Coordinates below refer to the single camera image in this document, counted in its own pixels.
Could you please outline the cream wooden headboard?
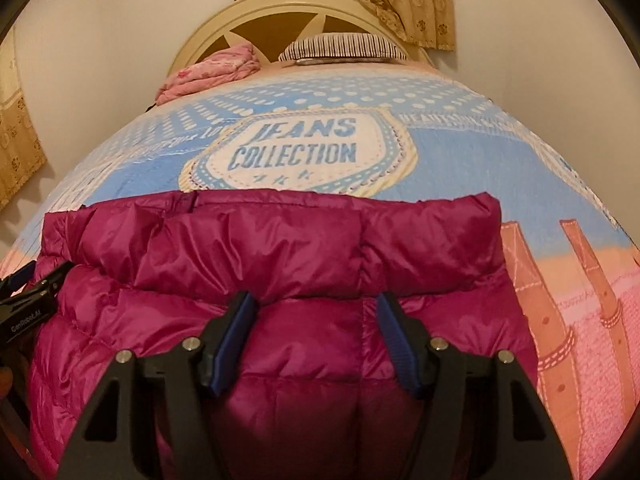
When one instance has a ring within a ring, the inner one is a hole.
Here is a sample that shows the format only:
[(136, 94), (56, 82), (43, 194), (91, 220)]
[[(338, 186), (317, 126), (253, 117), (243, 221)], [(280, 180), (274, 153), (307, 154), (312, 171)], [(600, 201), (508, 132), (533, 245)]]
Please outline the cream wooden headboard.
[(249, 42), (264, 65), (276, 62), (296, 40), (324, 32), (366, 32), (392, 40), (413, 61), (427, 52), (396, 37), (358, 0), (236, 0), (215, 13), (186, 40), (168, 73), (228, 47)]

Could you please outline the magenta puffer jacket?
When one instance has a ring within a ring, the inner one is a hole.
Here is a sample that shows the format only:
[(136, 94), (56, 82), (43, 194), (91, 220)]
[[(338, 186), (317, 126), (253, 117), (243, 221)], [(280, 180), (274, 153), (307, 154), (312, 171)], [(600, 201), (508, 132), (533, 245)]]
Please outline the magenta puffer jacket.
[(37, 274), (72, 270), (38, 333), (32, 455), (51, 479), (117, 351), (170, 350), (241, 290), (258, 301), (212, 427), (235, 479), (395, 479), (421, 405), (375, 319), (394, 294), (464, 352), (538, 358), (506, 270), (498, 200), (382, 202), (302, 192), (166, 192), (43, 219)]

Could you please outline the folded pink blanket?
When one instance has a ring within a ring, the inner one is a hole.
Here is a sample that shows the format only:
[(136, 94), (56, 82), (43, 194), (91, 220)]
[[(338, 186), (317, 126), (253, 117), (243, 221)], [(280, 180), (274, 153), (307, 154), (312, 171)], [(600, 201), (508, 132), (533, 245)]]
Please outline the folded pink blanket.
[(247, 42), (222, 49), (168, 76), (156, 92), (155, 105), (245, 79), (261, 68), (254, 47)]

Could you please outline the striped grey pillow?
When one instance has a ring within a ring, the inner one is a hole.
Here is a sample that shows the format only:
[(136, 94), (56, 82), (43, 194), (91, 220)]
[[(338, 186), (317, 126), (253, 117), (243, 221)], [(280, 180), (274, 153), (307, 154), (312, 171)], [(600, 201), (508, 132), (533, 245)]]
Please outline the striped grey pillow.
[(393, 60), (405, 61), (405, 54), (386, 37), (366, 32), (324, 32), (295, 40), (279, 55), (279, 62), (300, 60)]

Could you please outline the blue jeans print bedspread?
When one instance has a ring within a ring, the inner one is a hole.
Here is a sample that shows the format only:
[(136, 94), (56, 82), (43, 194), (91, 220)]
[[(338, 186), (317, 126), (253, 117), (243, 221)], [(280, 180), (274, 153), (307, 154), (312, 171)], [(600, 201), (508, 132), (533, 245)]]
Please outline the blue jeans print bedspread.
[[(569, 479), (638, 477), (638, 247), (550, 145), (439, 74), (400, 64), (287, 67), (154, 107), (61, 181), (1, 276), (32, 260), (28, 284), (47, 275), (37, 274), (37, 260), (52, 212), (166, 192), (255, 190), (498, 200), (506, 270), (538, 358), (536, 376), (526, 375), (561, 440)], [(44, 479), (32, 455), (28, 380), (49, 320), (8, 344), (18, 414), (1, 427), (6, 478)]]

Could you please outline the beige patterned curtain left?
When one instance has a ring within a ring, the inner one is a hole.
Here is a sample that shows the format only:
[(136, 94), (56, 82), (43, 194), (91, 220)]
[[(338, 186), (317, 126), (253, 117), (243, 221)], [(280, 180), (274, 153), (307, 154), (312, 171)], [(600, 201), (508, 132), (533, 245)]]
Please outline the beige patterned curtain left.
[(14, 28), (0, 53), (0, 205), (4, 208), (47, 162), (26, 105), (18, 73)]

